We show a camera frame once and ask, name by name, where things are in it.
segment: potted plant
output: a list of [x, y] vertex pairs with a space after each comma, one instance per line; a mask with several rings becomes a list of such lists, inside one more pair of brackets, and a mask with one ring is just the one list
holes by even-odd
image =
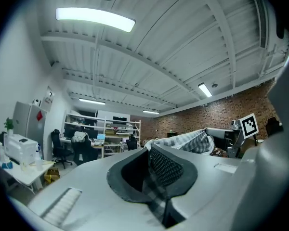
[[8, 130], [8, 136], [13, 136], [13, 120], [6, 118], [6, 122], [4, 123], [4, 127]]

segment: striped blanket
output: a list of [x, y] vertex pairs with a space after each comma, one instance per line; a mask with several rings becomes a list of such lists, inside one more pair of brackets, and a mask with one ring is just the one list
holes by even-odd
[[150, 140], [145, 144], [149, 150], [152, 144], [165, 145], [178, 150], [210, 155], [214, 150], [214, 141], [208, 136], [204, 129], [177, 135], [170, 138]]

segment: ceiling lamp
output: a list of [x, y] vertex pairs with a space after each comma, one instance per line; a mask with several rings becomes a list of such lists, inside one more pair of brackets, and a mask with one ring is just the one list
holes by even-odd
[[57, 8], [57, 20], [81, 20], [101, 23], [108, 26], [131, 32], [135, 21], [121, 15], [96, 9], [87, 8]]
[[148, 113], [148, 114], [155, 114], [155, 115], [158, 115], [158, 114], [159, 114], [159, 112], [148, 111], [148, 110], [144, 110], [143, 112], [144, 112], [144, 113]]
[[208, 98], [212, 97], [212, 94], [210, 93], [209, 89], [206, 87], [204, 83], [199, 84], [198, 87], [204, 92], [204, 94], [206, 94]]
[[98, 101], [93, 101], [93, 100], [88, 100], [88, 99], [83, 99], [83, 98], [79, 98], [79, 101], [82, 102], [87, 102], [87, 103], [94, 103], [94, 104], [101, 104], [101, 105], [105, 105], [104, 102], [98, 102]]

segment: plaid fabric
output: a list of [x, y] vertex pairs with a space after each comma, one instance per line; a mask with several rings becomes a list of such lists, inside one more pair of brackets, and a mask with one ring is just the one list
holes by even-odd
[[150, 150], [153, 143], [198, 154], [206, 154], [207, 152], [212, 152], [214, 149], [214, 141], [206, 134], [204, 129], [170, 138], [150, 140], [145, 144], [145, 147]]
[[[150, 140], [145, 144], [145, 147], [151, 150], [153, 143], [198, 154], [210, 154], [214, 149], [214, 141], [204, 129], [170, 138]], [[142, 192], [152, 199], [148, 207], [153, 215], [162, 222], [167, 201], [166, 189], [158, 180], [151, 165], [149, 165], [148, 174], [144, 178]]]
[[152, 199], [148, 207], [153, 215], [162, 222], [166, 206], [166, 189], [150, 167], [147, 176], [144, 178], [143, 193]]

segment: brick wall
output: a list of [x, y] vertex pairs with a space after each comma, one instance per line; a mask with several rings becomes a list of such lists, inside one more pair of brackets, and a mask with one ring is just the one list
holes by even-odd
[[144, 140], [156, 136], [165, 138], [170, 129], [183, 134], [206, 127], [229, 128], [233, 119], [254, 113], [259, 127], [257, 138], [265, 139], [267, 138], [265, 125], [268, 118], [275, 116], [278, 119], [266, 96], [273, 84], [273, 81], [267, 81], [233, 97], [162, 117], [147, 118], [132, 115], [131, 121], [141, 120], [141, 140]]

